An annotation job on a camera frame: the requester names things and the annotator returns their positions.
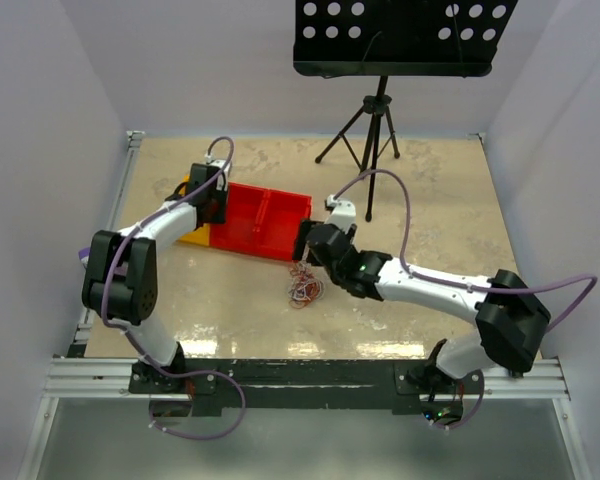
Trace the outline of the red double compartment bin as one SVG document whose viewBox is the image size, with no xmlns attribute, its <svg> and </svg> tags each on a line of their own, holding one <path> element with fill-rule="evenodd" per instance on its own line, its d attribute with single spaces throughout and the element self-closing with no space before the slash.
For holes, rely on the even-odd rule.
<svg viewBox="0 0 600 480">
<path fill-rule="evenodd" d="M 210 227 L 209 246 L 289 262 L 300 223 L 311 212 L 309 195 L 231 183 L 226 221 Z"/>
</svg>

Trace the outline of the yellow plastic bin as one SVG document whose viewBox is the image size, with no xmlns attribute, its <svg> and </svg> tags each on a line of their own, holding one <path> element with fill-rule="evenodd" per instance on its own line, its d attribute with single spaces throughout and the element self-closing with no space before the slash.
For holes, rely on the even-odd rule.
<svg viewBox="0 0 600 480">
<path fill-rule="evenodd" d="M 185 195 L 186 183 L 189 180 L 189 176 L 186 175 L 181 185 L 177 189 L 177 196 L 183 197 Z M 210 235 L 211 235 L 211 226 L 209 224 L 203 224 L 201 227 L 196 229 L 195 231 L 188 232 L 179 238 L 179 242 L 183 244 L 189 245 L 198 245 L 202 247 L 210 246 Z"/>
</svg>

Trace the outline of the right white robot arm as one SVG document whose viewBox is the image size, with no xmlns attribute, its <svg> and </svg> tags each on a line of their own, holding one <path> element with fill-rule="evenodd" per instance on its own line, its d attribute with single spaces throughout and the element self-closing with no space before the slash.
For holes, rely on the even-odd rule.
<svg viewBox="0 0 600 480">
<path fill-rule="evenodd" d="M 551 319 L 520 277 L 499 270 L 493 277 L 461 277 L 436 270 L 405 268 L 390 254 L 357 250 L 355 232 L 304 220 L 293 257 L 322 267 L 331 282 L 351 296 L 415 304 L 473 326 L 461 338 L 443 339 L 409 373 L 421 389 L 449 392 L 467 375 L 494 365 L 516 375 L 529 372 Z"/>
</svg>

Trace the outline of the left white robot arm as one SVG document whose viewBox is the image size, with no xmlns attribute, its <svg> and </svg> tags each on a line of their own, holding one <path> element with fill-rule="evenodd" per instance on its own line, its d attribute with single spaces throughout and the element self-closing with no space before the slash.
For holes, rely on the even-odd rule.
<svg viewBox="0 0 600 480">
<path fill-rule="evenodd" d="M 192 164 L 188 179 L 156 212 L 121 230 L 96 232 L 86 256 L 83 305 L 136 350 L 132 378 L 160 392 L 180 390 L 187 368 L 180 343 L 155 312 L 158 254 L 207 224 L 225 221 L 230 165 Z"/>
</svg>

